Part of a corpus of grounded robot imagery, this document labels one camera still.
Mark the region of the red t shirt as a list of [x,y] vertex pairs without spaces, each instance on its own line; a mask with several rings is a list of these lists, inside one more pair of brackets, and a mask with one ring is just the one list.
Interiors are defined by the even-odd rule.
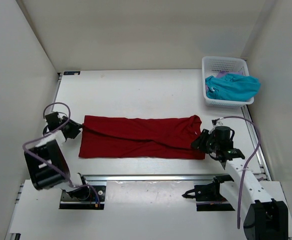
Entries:
[[203,160],[205,153],[191,148],[200,126],[197,115],[162,119],[87,115],[79,157]]

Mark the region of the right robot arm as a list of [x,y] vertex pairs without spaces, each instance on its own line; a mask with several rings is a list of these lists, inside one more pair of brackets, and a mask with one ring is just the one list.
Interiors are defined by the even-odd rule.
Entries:
[[222,165],[225,175],[216,176],[212,183],[196,185],[183,197],[196,199],[198,205],[216,205],[225,199],[237,213],[237,227],[248,240],[288,239],[288,207],[276,200],[260,184],[248,167],[241,150],[234,148],[235,131],[227,126],[203,129],[191,143]]

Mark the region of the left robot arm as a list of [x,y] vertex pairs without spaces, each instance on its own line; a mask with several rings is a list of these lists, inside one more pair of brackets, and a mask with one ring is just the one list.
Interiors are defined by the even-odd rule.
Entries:
[[71,175],[61,151],[61,145],[67,139],[75,139],[81,133],[83,125],[60,112],[44,114],[44,120],[47,125],[44,127],[39,143],[24,150],[34,188],[41,191],[60,187],[71,198],[86,201],[91,196],[91,188],[88,185],[81,182],[74,188],[65,186],[69,183]]

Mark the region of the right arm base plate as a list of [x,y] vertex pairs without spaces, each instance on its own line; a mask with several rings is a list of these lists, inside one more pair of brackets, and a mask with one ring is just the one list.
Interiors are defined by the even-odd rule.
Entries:
[[234,183],[230,175],[215,176],[209,184],[197,184],[193,189],[187,190],[182,197],[195,199],[197,212],[232,212],[235,209],[220,194],[223,183]]

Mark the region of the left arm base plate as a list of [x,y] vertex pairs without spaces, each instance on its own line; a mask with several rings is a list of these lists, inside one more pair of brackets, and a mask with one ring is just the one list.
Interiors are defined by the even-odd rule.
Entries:
[[81,197],[71,197],[65,190],[62,190],[59,209],[61,210],[103,210],[105,207],[106,186],[93,186],[99,196],[100,203],[96,202],[96,195],[88,190]]

